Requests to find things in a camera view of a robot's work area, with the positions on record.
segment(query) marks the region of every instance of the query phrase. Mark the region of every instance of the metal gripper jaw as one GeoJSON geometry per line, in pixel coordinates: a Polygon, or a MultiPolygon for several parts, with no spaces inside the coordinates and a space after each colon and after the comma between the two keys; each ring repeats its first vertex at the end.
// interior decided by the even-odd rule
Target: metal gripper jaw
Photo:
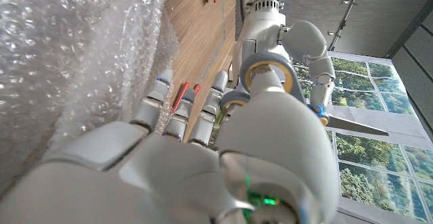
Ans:
{"type": "Polygon", "coordinates": [[[220,71],[210,88],[208,97],[204,102],[203,109],[198,115],[197,122],[194,125],[188,143],[198,143],[202,146],[209,145],[209,139],[219,111],[219,104],[223,96],[225,85],[228,81],[228,75],[225,71],[220,71]]]}
{"type": "Polygon", "coordinates": [[[152,90],[146,95],[137,113],[130,121],[131,124],[145,127],[149,133],[155,130],[160,109],[167,96],[170,82],[173,79],[173,72],[169,69],[164,70],[154,82],[152,90]]]}
{"type": "Polygon", "coordinates": [[[187,128],[195,96],[196,92],[193,89],[187,89],[175,113],[168,121],[164,132],[162,132],[163,135],[170,135],[173,136],[175,139],[179,140],[180,142],[183,141],[183,136],[187,128]]]}

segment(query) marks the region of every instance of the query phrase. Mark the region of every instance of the bubble wrap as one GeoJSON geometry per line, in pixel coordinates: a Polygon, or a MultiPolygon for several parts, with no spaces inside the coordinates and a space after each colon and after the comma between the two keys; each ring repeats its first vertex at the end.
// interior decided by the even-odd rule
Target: bubble wrap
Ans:
{"type": "Polygon", "coordinates": [[[132,117],[176,54],[164,1],[0,0],[0,195],[51,136],[132,117]]]}

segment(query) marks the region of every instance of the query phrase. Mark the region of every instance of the green trees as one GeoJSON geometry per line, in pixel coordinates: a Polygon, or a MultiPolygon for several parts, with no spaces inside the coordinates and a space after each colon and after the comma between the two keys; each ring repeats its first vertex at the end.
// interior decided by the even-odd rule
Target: green trees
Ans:
{"type": "Polygon", "coordinates": [[[376,206],[383,210],[395,211],[388,195],[389,193],[386,186],[379,179],[376,179],[374,195],[376,206]]]}
{"type": "Polygon", "coordinates": [[[406,95],[383,93],[382,97],[390,112],[399,114],[413,114],[412,105],[406,95]]]}
{"type": "Polygon", "coordinates": [[[336,86],[352,90],[374,90],[374,86],[368,77],[354,75],[347,72],[336,72],[336,86]]]}
{"type": "Polygon", "coordinates": [[[295,66],[296,75],[299,80],[310,81],[310,72],[308,68],[295,66]]]}
{"type": "Polygon", "coordinates": [[[306,66],[305,64],[303,64],[301,62],[297,62],[295,60],[293,60],[292,65],[295,65],[295,66],[306,66]]]}
{"type": "Polygon", "coordinates": [[[396,204],[396,207],[400,210],[407,209],[409,204],[409,199],[408,199],[406,185],[403,185],[401,182],[403,179],[397,175],[388,174],[388,180],[392,184],[391,186],[393,190],[392,200],[396,204]]]}
{"type": "Polygon", "coordinates": [[[374,188],[364,174],[354,175],[346,168],[340,171],[340,182],[343,197],[375,206],[373,199],[374,188]]]}
{"type": "Polygon", "coordinates": [[[430,213],[433,215],[433,185],[428,183],[419,182],[424,199],[427,202],[427,207],[430,213]]]}
{"type": "Polygon", "coordinates": [[[433,152],[410,146],[405,146],[405,151],[417,177],[433,180],[433,152]]]}
{"type": "Polygon", "coordinates": [[[331,143],[332,143],[332,131],[327,130],[327,131],[326,131],[326,134],[327,134],[327,137],[329,138],[329,140],[330,140],[331,143]]]}
{"type": "Polygon", "coordinates": [[[311,96],[311,89],[313,87],[313,83],[310,81],[299,81],[300,87],[302,88],[302,92],[304,93],[305,98],[309,98],[311,96]]]}
{"type": "Polygon", "coordinates": [[[398,79],[379,78],[373,80],[381,92],[393,92],[393,93],[405,92],[398,79]]]}
{"type": "Polygon", "coordinates": [[[403,158],[403,154],[400,148],[396,144],[392,144],[392,149],[388,152],[389,163],[386,165],[386,169],[394,171],[396,173],[408,173],[406,160],[403,158]]]}
{"type": "Polygon", "coordinates": [[[385,110],[376,92],[336,89],[332,93],[332,104],[335,106],[350,106],[358,109],[385,110]]]}
{"type": "Polygon", "coordinates": [[[394,77],[394,72],[392,71],[391,66],[372,62],[369,62],[368,65],[370,67],[371,76],[373,77],[394,77]]]}
{"type": "Polygon", "coordinates": [[[424,212],[424,208],[422,207],[421,199],[419,198],[417,188],[415,187],[413,180],[411,180],[411,193],[412,193],[414,214],[416,217],[418,217],[417,220],[427,222],[426,221],[427,216],[426,213],[424,212]]]}
{"type": "Polygon", "coordinates": [[[388,166],[391,143],[336,133],[338,158],[368,166],[388,166]]]}
{"type": "Polygon", "coordinates": [[[365,62],[354,62],[342,58],[332,58],[335,70],[354,72],[368,76],[367,65],[365,62]]]}

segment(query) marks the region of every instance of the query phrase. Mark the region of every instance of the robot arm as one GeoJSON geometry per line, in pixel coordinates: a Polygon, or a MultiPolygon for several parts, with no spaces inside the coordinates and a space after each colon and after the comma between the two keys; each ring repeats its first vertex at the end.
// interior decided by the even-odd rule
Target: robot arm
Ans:
{"type": "Polygon", "coordinates": [[[242,31],[237,38],[233,52],[233,77],[238,83],[242,62],[250,55],[271,51],[284,56],[289,55],[278,45],[281,25],[286,24],[286,16],[279,13],[284,0],[242,0],[242,8],[247,14],[242,31]]]}
{"type": "Polygon", "coordinates": [[[309,67],[314,82],[310,103],[314,111],[323,114],[336,78],[325,38],[314,24],[299,21],[284,33],[281,42],[290,56],[309,67]]]}

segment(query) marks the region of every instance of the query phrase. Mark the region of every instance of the green led light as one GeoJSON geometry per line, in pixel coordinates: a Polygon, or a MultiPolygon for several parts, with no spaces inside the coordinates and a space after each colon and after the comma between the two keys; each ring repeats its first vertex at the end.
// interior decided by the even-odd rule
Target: green led light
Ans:
{"type": "Polygon", "coordinates": [[[272,199],[265,199],[265,204],[275,205],[275,200],[272,200],[272,199]]]}
{"type": "Polygon", "coordinates": [[[247,187],[247,190],[249,191],[250,190],[250,176],[249,176],[248,172],[246,173],[246,187],[247,187]]]}
{"type": "Polygon", "coordinates": [[[245,218],[247,218],[247,219],[250,218],[250,212],[251,212],[251,210],[243,209],[242,212],[243,212],[245,218]]]}

